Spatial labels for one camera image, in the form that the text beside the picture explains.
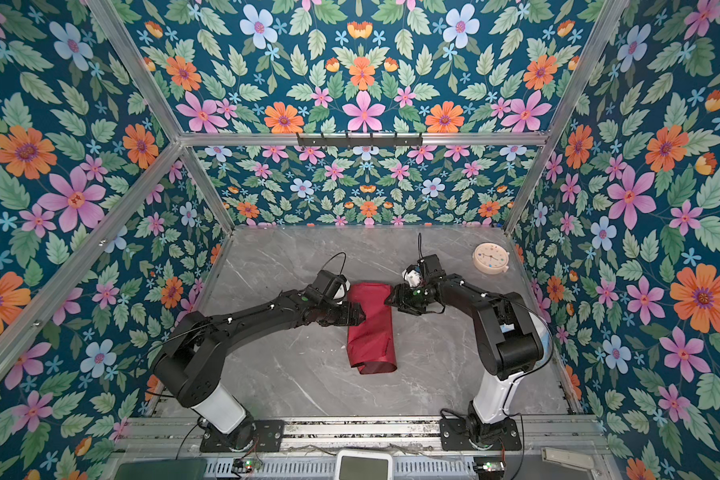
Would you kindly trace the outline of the maroon wrapping paper sheet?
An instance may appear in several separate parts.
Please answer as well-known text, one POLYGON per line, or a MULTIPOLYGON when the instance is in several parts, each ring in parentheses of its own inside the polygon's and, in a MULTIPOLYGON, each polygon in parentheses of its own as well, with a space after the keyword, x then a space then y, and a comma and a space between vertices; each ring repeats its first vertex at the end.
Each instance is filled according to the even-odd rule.
POLYGON ((359 283, 350 288, 349 300, 362 307, 366 319, 350 327, 347 355, 350 367, 361 375, 393 373, 397 370, 392 309, 385 303, 392 287, 381 283, 359 283))

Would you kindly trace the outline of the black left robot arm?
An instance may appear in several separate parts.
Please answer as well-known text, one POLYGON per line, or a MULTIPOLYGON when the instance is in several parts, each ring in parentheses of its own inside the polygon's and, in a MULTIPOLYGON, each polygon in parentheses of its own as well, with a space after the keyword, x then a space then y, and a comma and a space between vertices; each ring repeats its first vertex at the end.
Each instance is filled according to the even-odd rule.
POLYGON ((181 407, 197 414, 212 444, 246 450, 254 442, 255 420, 236 397, 232 358, 251 354, 255 344, 286 331, 361 325, 366 314, 349 299, 349 290, 344 275, 322 269, 311 283, 242 310, 189 313, 158 348, 153 374, 181 407))

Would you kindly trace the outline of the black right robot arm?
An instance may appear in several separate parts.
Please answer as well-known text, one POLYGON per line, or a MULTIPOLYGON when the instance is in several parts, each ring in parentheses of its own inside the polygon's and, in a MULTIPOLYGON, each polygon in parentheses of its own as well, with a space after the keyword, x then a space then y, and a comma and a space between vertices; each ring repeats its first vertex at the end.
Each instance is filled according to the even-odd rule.
POLYGON ((488 449, 500 445, 517 450, 520 433, 509 412, 519 383, 551 357, 546 322, 526 305, 517 292, 498 293, 480 288, 457 274, 448 274, 436 255, 420 258, 403 273, 385 304, 402 313, 432 314, 456 309, 473 323, 483 377, 468 411, 441 410, 441 441, 445 450, 467 445, 488 449))

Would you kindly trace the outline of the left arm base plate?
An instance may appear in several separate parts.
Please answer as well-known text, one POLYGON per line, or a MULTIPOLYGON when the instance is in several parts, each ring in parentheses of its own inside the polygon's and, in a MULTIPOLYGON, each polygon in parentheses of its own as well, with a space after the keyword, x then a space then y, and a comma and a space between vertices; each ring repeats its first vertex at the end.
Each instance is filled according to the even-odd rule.
POLYGON ((222 433, 206 420, 200 422, 204 430, 201 453, 275 453, 284 439, 282 420, 244 420, 231 433, 222 433))

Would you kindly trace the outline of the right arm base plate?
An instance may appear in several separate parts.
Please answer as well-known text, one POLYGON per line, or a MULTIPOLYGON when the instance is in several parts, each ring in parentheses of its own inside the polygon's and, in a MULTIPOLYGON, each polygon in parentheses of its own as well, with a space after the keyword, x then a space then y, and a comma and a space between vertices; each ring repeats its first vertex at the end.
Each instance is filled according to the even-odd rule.
POLYGON ((484 424, 476 415, 445 413, 439 419, 439 430, 444 451, 520 451, 523 445, 521 432, 511 418, 484 424))

